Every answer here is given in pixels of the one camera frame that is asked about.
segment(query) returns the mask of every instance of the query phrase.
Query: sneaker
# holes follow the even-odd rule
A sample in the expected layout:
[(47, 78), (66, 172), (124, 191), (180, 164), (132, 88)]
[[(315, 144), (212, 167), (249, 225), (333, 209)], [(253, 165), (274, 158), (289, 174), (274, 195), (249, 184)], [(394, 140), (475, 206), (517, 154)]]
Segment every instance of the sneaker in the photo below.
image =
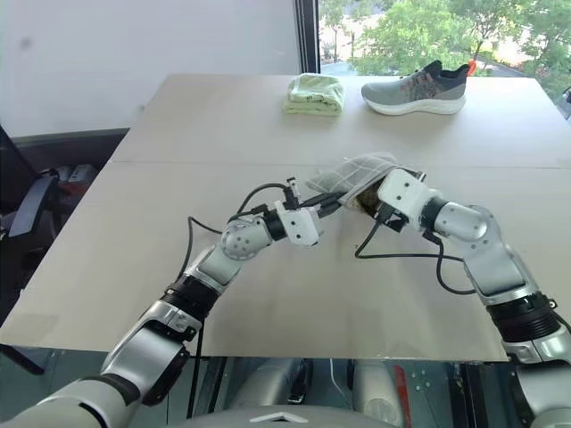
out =
[(454, 114), (466, 102), (468, 65), (455, 71), (443, 70), (436, 60), (414, 74), (390, 82), (367, 83), (363, 99), (379, 113), (399, 115), (413, 111)]

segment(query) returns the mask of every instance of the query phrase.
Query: robotic arm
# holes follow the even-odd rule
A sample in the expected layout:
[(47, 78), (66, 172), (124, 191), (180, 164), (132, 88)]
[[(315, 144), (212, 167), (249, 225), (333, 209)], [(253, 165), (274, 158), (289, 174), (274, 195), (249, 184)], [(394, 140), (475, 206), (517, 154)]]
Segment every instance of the robotic arm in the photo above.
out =
[[(533, 426), (570, 421), (571, 333), (559, 322), (553, 300), (501, 240), (488, 210), (448, 202), (421, 180), (408, 170), (392, 170), (378, 187), (377, 222), (388, 224), (397, 215), (459, 248), (468, 277), (518, 366), (522, 393), (536, 416)], [(275, 202), (271, 210), (257, 207), (251, 218), (233, 217), (220, 242), (201, 253), (139, 318), (98, 376), (67, 385), (7, 426), (124, 427), (140, 404), (161, 402), (189, 358), (184, 342), (202, 328), (241, 266), (286, 237), (296, 245), (316, 244), (319, 218), (341, 206), (339, 193), (300, 202), (295, 181), (288, 184), (285, 202)]]
[(339, 193), (300, 202), (293, 178), (284, 194), (285, 201), (273, 209), (261, 205), (249, 211), (255, 213), (251, 218), (233, 216), (219, 243), (166, 288), (109, 353), (99, 375), (70, 383), (6, 427), (119, 428), (141, 404), (160, 403), (189, 359), (184, 343), (203, 327), (242, 265), (284, 238), (303, 247), (316, 244), (322, 234), (319, 218), (341, 207)]
[(446, 201), (403, 169), (388, 174), (378, 198), (417, 230), (446, 237), (459, 249), (468, 278), (517, 365), (533, 426), (571, 422), (571, 332), (554, 312), (554, 300), (541, 293), (522, 259), (501, 240), (493, 214)]

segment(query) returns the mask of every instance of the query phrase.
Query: folded towel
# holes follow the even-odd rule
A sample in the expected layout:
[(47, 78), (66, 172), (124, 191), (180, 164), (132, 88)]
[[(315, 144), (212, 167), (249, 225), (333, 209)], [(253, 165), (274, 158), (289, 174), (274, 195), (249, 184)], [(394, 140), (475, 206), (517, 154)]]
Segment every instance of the folded towel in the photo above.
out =
[(338, 78), (304, 73), (287, 87), (283, 110), (292, 114), (337, 116), (343, 109), (344, 97), (345, 91)]

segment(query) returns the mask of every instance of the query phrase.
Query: black wire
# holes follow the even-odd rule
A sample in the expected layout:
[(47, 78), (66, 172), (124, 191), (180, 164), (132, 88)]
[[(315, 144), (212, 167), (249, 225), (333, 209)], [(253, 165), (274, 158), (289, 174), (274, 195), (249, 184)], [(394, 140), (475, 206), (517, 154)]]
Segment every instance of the black wire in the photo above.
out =
[(186, 408), (186, 419), (193, 417), (194, 398), (196, 397), (196, 387), (198, 385), (198, 372), (200, 370), (200, 358), (203, 354), (203, 328), (198, 332), (198, 343), (196, 344), (196, 355), (194, 356), (193, 381), (190, 386), (190, 397), (188, 398), (188, 407)]
[(444, 256), (444, 244), (442, 240), (438, 239), (438, 260), (436, 261), (436, 279), (438, 280), (438, 284), (446, 290), (447, 292), (451, 292), (452, 294), (458, 294), (459, 296), (468, 296), (469, 294), (474, 294), (476, 290), (456, 290), (454, 288), (450, 288), (443, 279), (443, 256)]
[(442, 265), (443, 260), (454, 260), (454, 261), (464, 261), (460, 257), (448, 256), (444, 254), (444, 245), (440, 239), (437, 239), (438, 243), (438, 254), (430, 254), (430, 253), (422, 253), (422, 252), (395, 252), (395, 253), (387, 253), (387, 254), (361, 254), (365, 247), (367, 247), (370, 240), (373, 238), (377, 229), (381, 227), (383, 224), (382, 221), (375, 222), (375, 225), (371, 228), (370, 232), (368, 233), (365, 240), (362, 244), (357, 248), (355, 251), (355, 258), (356, 259), (397, 259), (397, 258), (426, 258), (426, 259), (437, 259), (436, 261), (436, 279), (438, 280), (438, 284), (447, 292), (451, 292), (453, 294), (458, 295), (469, 295), (474, 294), (476, 290), (455, 290), (448, 286), (443, 279), (442, 275)]
[[(190, 260), (190, 253), (193, 251), (193, 240), (194, 240), (193, 223), (196, 223), (198, 226), (202, 227), (203, 229), (208, 230), (209, 232), (213, 232), (214, 234), (217, 234), (217, 235), (222, 235), (222, 232), (220, 232), (219, 230), (216, 230), (210, 226), (206, 226), (204, 223), (198, 221), (196, 218), (194, 218), (192, 216), (188, 216), (186, 221), (188, 222), (188, 245), (186, 246), (185, 260), (182, 264), (182, 267), (180, 268), (180, 271), (178, 272), (177, 280), (180, 279), (180, 277), (185, 272), (186, 265), (188, 264), (188, 261)], [(193, 380), (192, 380), (192, 383), (190, 386), (190, 397), (188, 399), (188, 407), (186, 409), (186, 419), (188, 419), (189, 417), (192, 417), (193, 411), (194, 411), (194, 398), (196, 397), (196, 387), (198, 384), (198, 371), (200, 369), (200, 358), (202, 357), (202, 354), (203, 354), (204, 324), (205, 323), (203, 321), (203, 328), (201, 328), (198, 331), (198, 343), (196, 344), (196, 355), (194, 356)]]
[(313, 196), (300, 204), (300, 207), (313, 207), (322, 203), (331, 203), (337, 201), (341, 198), (345, 192), (332, 192), (332, 193), (320, 193), (317, 196)]
[(237, 212), (233, 216), (230, 216), (230, 218), (228, 219), (228, 223), (231, 222), (232, 220), (236, 220), (237, 218), (241, 218), (243, 216), (249, 216), (250, 214), (253, 213), (254, 213), (253, 210)]
[(177, 279), (179, 279), (182, 276), (182, 274), (184, 274), (186, 265), (188, 265), (188, 261), (190, 260), (190, 253), (193, 251), (193, 240), (194, 240), (193, 222), (196, 223), (198, 226), (202, 227), (203, 229), (208, 230), (209, 232), (213, 232), (214, 234), (217, 235), (222, 235), (222, 232), (220, 232), (219, 230), (216, 230), (210, 226), (206, 226), (204, 223), (198, 221), (196, 218), (192, 216), (188, 216), (186, 221), (188, 222), (188, 245), (186, 246), (185, 259), (182, 263), (182, 266), (180, 267), (180, 270), (178, 271)]
[(256, 187), (255, 189), (253, 189), (251, 192), (248, 193), (248, 195), (245, 197), (244, 201), (242, 202), (242, 205), (240, 205), (240, 208), (238, 208), (236, 215), (238, 214), (246, 215), (247, 213), (243, 213), (242, 211), (244, 211), (244, 208), (246, 208), (248, 202), (252, 199), (252, 197), (255, 194), (261, 192), (264, 189), (281, 189), (285, 191), (287, 190), (287, 186), (282, 185), (281, 183), (266, 183), (265, 185), (259, 185), (258, 187)]
[(564, 325), (566, 329), (571, 333), (571, 325), (557, 312), (553, 312), (553, 314), (555, 314), (555, 318), (559, 321), (559, 323)]
[(206, 226), (204, 223), (198, 221), (198, 220), (197, 220), (196, 218), (194, 218), (194, 217), (191, 217), (190, 219), (193, 220), (193, 221), (196, 223), (196, 225), (200, 226), (202, 229), (206, 229), (206, 230), (208, 230), (209, 232), (213, 232), (213, 233), (216, 234), (216, 235), (222, 235), (222, 231), (217, 230), (217, 229), (214, 229), (214, 228), (212, 228), (212, 227), (210, 227), (210, 226)]

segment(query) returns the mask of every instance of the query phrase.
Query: gray cloth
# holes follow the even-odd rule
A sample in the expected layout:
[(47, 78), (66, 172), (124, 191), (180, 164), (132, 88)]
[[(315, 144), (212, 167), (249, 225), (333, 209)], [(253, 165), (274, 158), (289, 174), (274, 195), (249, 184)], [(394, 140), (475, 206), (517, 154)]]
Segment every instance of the gray cloth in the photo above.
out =
[(334, 169), (322, 171), (307, 181), (307, 186), (320, 193), (346, 192), (339, 202), (348, 208), (359, 208), (355, 196), (400, 167), (396, 159), (386, 152), (362, 154), (348, 159)]

